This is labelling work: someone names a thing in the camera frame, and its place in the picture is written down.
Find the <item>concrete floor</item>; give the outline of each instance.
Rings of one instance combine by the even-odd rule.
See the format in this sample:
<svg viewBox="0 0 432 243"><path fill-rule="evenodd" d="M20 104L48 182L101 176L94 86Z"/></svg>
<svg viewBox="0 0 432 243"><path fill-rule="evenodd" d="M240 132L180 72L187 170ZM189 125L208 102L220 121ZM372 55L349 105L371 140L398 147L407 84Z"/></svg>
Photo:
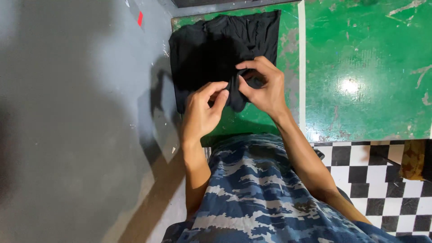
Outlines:
<svg viewBox="0 0 432 243"><path fill-rule="evenodd" d="M160 242L185 219L170 0L0 3L0 241Z"/></svg>

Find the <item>white stripe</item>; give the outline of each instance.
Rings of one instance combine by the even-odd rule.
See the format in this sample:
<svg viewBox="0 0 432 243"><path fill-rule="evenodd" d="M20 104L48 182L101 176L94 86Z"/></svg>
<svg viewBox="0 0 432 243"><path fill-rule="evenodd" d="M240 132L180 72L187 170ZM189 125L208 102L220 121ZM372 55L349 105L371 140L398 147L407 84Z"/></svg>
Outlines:
<svg viewBox="0 0 432 243"><path fill-rule="evenodd" d="M299 7L299 126L306 136L306 18L305 0L301 0Z"/></svg>

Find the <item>checkered floor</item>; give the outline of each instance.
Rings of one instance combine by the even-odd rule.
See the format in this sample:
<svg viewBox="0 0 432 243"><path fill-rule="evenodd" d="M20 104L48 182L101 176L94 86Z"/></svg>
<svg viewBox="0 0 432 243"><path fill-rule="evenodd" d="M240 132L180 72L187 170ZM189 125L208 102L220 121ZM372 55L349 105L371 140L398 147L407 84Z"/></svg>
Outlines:
<svg viewBox="0 0 432 243"><path fill-rule="evenodd" d="M336 185L375 226L395 236L432 237L432 183L399 177L404 141L311 144Z"/></svg>

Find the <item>blue camouflage pattern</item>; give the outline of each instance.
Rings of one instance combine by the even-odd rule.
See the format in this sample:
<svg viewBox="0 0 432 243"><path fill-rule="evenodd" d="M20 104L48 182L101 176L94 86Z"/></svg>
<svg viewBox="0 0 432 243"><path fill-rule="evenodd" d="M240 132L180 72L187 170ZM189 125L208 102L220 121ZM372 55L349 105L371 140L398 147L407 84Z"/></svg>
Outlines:
<svg viewBox="0 0 432 243"><path fill-rule="evenodd" d="M170 226L163 243L401 242L312 197L291 169L279 136L232 137L216 146L209 166L212 176L199 210Z"/></svg>

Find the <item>red mark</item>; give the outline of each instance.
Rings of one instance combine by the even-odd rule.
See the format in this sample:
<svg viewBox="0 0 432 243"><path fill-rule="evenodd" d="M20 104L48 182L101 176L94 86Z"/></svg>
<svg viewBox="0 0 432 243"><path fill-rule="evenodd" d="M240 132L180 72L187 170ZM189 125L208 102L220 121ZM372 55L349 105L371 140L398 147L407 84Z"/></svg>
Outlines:
<svg viewBox="0 0 432 243"><path fill-rule="evenodd" d="M143 23L143 13L140 11L140 15L138 16L138 25L141 26Z"/></svg>

